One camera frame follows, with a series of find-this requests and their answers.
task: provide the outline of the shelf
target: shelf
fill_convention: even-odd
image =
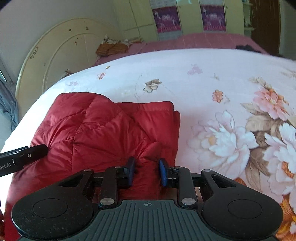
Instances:
[[[254,31],[255,30],[255,28],[253,28],[253,27],[245,27],[244,29],[247,31]]]
[[[249,7],[253,6],[253,4],[251,4],[249,2],[243,2],[242,5],[249,6]]]

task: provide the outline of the quilted fabric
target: quilted fabric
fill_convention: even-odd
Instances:
[[[179,112],[171,102],[113,103],[95,93],[59,95],[35,133],[32,145],[46,144],[43,159],[15,173],[5,212],[5,239],[19,235],[11,221],[12,206],[22,197],[82,169],[103,172],[136,157],[133,186],[120,199],[161,198],[158,162],[171,166],[178,149]]]

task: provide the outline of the purple poster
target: purple poster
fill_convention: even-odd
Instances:
[[[153,15],[158,33],[181,30],[176,6],[153,9]]]
[[[201,5],[204,31],[226,31],[224,6]]]

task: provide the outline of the gray ribbed plate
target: gray ribbed plate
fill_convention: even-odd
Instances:
[[[20,241],[29,240],[25,237],[20,239]],[[124,200],[119,207],[100,211],[86,229],[64,240],[226,241],[228,239],[209,230],[197,212],[178,208],[173,200]],[[275,240],[274,237],[266,239],[266,241]]]

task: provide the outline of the white bed sheet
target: white bed sheet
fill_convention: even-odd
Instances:
[[[2,151],[29,146],[55,98],[68,92],[99,93],[114,102],[173,102],[181,113],[176,165],[192,172],[214,169],[296,208],[296,62],[221,49],[124,57],[56,83]],[[11,178],[0,178],[2,210]]]

